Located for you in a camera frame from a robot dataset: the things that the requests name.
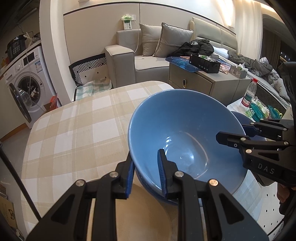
metal screw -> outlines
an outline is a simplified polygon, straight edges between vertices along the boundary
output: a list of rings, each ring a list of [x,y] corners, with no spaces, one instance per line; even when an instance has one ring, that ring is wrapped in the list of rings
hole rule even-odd
[[[75,184],[78,187],[82,187],[85,184],[85,181],[80,179],[80,180],[77,180]]]
[[[110,172],[110,177],[118,177],[118,172]]]
[[[216,179],[211,179],[209,181],[209,183],[210,183],[211,186],[214,186],[214,187],[218,185],[218,181]]]
[[[182,177],[182,176],[184,176],[184,172],[176,171],[176,172],[175,172],[175,176],[176,176],[176,177]]]

curtain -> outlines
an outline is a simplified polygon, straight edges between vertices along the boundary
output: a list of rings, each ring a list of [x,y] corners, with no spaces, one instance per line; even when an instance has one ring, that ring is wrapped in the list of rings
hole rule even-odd
[[[263,29],[261,57],[266,57],[274,69],[277,68],[281,52],[281,38]]]
[[[263,35],[261,4],[250,0],[236,0],[235,8],[237,52],[246,57],[259,60]]]

black and white patterned pillow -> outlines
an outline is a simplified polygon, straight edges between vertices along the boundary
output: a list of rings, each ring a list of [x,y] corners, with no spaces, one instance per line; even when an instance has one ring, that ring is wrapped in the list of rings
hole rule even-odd
[[[106,61],[106,57],[105,54],[99,54],[99,55],[95,55],[92,57],[88,57],[82,60],[79,60],[73,64],[71,64],[69,66],[70,72],[71,72],[71,76],[74,79],[75,83],[77,86],[82,86],[83,83],[80,79],[79,73],[89,70],[89,69],[93,69],[93,68],[97,68],[100,66],[103,66],[107,64]]]

bed headboard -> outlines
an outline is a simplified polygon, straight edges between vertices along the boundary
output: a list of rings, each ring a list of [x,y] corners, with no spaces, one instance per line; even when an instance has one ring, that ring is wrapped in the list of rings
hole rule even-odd
[[[193,30],[191,40],[208,39],[211,45],[217,48],[225,48],[237,52],[237,39],[234,34],[232,35],[213,24],[194,17],[190,21],[190,29]]]

black jacket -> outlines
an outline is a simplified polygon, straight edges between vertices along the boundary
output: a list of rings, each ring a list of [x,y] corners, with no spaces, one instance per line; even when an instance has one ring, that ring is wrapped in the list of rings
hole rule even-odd
[[[232,50],[228,51],[229,60],[235,64],[243,64],[249,69],[251,73],[254,73],[258,77],[262,77],[266,74],[269,74],[273,67],[267,63],[260,63],[258,60],[254,60],[248,57],[245,57],[241,54],[237,54]]]
[[[191,53],[210,56],[212,53],[214,53],[214,48],[207,39],[195,39],[190,43],[183,43],[183,45],[178,50],[172,52],[167,57],[190,56]]]

